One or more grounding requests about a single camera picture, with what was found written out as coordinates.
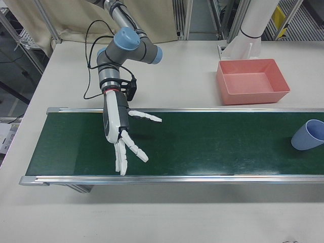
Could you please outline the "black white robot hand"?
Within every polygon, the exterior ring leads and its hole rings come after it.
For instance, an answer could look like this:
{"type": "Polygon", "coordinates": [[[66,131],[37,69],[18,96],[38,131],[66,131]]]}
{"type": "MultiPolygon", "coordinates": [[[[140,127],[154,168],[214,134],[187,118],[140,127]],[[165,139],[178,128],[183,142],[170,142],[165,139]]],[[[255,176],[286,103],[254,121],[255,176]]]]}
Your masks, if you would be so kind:
{"type": "Polygon", "coordinates": [[[157,116],[131,110],[122,92],[114,89],[105,91],[103,108],[104,132],[107,141],[114,145],[115,171],[122,176],[126,174],[128,167],[126,148],[129,148],[143,162],[148,161],[146,153],[134,143],[128,133],[129,116],[162,122],[162,119],[157,116]]]}

